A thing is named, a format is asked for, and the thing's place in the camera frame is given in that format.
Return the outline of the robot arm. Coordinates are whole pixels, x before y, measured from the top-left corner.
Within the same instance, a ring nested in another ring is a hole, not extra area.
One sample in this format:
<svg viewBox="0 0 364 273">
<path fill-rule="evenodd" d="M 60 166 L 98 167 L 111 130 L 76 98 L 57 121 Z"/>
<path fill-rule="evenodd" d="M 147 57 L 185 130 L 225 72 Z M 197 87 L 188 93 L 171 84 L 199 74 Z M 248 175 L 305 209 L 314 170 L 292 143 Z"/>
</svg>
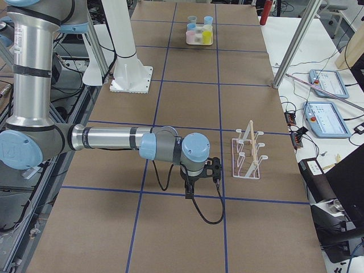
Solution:
<svg viewBox="0 0 364 273">
<path fill-rule="evenodd" d="M 85 33 L 85 1 L 8 1 L 14 22 L 14 108 L 1 133 L 1 161 L 28 169 L 68 151 L 136 150 L 142 158 L 180 167 L 185 196 L 194 197 L 195 182 L 213 168 L 206 136 L 180 137 L 173 127 L 85 127 L 55 123 L 49 116 L 55 32 Z"/>
</svg>

